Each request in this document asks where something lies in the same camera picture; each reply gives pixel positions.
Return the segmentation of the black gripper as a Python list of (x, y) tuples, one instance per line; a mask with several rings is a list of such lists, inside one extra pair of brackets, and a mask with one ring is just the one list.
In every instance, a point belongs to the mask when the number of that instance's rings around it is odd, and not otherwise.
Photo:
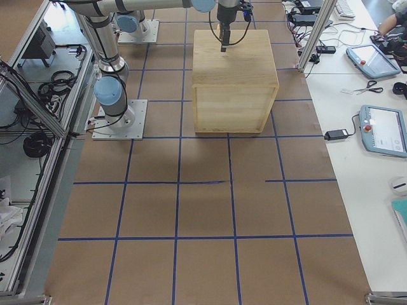
[(246, 22), (251, 21), (251, 3), (244, 0), (219, 0), (217, 6), (217, 20), (219, 23), (219, 38), (221, 52), (225, 52), (230, 44), (230, 25), (236, 20), (237, 12), (241, 11)]

